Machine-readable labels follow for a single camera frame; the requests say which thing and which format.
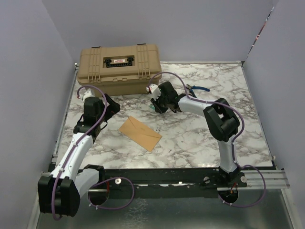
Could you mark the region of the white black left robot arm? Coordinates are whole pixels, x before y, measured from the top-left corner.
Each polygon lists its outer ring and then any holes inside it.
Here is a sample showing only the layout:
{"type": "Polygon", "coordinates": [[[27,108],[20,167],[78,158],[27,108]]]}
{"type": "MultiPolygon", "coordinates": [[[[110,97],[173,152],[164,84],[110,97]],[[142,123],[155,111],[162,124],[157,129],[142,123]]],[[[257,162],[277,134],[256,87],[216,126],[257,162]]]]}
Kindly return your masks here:
{"type": "Polygon", "coordinates": [[[96,166],[79,172],[85,155],[100,134],[102,123],[107,123],[120,111],[120,105],[108,94],[101,98],[87,90],[82,100],[83,114],[73,129],[71,143],[59,164],[48,176],[38,181],[39,208],[41,213],[50,213],[56,220],[62,216],[74,217],[81,197],[93,186],[101,188],[105,176],[96,166]]]}

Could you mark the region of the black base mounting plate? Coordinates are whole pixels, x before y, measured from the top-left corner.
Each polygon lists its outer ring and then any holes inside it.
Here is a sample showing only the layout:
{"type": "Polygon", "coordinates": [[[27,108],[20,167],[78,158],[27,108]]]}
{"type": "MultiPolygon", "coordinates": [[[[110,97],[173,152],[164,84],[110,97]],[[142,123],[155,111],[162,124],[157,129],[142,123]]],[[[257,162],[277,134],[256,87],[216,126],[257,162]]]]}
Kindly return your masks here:
{"type": "Polygon", "coordinates": [[[218,190],[247,186],[241,170],[227,175],[219,168],[85,169],[95,169],[100,176],[97,187],[89,190],[94,199],[217,198],[218,190]]]}

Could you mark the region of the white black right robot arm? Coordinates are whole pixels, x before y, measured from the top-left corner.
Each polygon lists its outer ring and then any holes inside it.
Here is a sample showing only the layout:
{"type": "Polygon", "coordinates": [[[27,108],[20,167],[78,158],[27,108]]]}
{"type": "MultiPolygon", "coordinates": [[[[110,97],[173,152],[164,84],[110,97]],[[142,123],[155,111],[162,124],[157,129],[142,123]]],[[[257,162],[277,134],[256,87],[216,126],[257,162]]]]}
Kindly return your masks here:
{"type": "Polygon", "coordinates": [[[225,187],[232,185],[239,173],[234,137],[240,122],[228,102],[223,98],[200,102],[188,94],[178,94],[170,82],[161,85],[150,84],[146,91],[152,95],[151,102],[157,113],[163,114],[170,109],[174,113],[189,112],[205,118],[208,129],[219,147],[219,181],[225,187]]]}

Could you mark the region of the blue handled pliers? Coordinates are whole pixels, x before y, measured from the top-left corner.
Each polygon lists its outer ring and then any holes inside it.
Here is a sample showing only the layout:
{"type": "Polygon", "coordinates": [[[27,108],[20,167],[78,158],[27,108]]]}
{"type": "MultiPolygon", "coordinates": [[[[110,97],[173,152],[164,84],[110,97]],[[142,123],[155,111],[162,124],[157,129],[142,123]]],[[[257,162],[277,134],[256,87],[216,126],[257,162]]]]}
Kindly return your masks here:
{"type": "Polygon", "coordinates": [[[197,96],[194,93],[194,90],[203,90],[206,92],[210,92],[210,89],[206,88],[206,87],[202,87],[202,86],[190,86],[189,84],[186,85],[187,90],[189,91],[189,95],[191,95],[192,97],[196,98],[197,96]]]}

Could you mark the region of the tan plastic tool case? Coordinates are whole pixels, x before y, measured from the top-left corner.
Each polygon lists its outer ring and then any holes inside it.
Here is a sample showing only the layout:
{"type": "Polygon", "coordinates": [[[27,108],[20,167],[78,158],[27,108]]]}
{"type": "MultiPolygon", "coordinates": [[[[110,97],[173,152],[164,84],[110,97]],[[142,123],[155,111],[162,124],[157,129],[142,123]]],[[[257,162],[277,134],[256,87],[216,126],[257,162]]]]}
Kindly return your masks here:
{"type": "Polygon", "coordinates": [[[91,47],[80,54],[77,81],[96,96],[146,94],[148,84],[162,78],[156,44],[121,47],[91,47]]]}

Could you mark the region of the aluminium frame rail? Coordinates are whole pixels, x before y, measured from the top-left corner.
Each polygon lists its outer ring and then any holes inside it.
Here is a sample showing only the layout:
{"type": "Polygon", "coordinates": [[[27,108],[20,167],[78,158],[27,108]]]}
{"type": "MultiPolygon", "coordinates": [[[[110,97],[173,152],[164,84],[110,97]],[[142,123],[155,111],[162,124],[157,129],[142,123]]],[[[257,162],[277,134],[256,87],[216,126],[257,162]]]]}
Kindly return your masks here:
{"type": "Polygon", "coordinates": [[[126,174],[119,178],[115,170],[107,170],[110,180],[121,185],[129,179],[136,186],[190,186],[199,184],[206,188],[228,190],[231,187],[247,187],[253,189],[285,189],[289,182],[283,170],[242,170],[231,181],[221,178],[219,171],[196,172],[195,170],[125,170],[126,174]]]}

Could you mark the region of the brown paper envelope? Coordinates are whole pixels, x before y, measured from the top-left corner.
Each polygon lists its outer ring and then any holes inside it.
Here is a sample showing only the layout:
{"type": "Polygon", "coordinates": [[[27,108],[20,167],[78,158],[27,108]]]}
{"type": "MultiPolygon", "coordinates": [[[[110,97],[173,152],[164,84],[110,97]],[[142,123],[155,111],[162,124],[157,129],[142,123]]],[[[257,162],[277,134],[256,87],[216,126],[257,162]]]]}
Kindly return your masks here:
{"type": "Polygon", "coordinates": [[[122,124],[119,131],[132,141],[151,152],[162,136],[132,116],[122,124]]]}

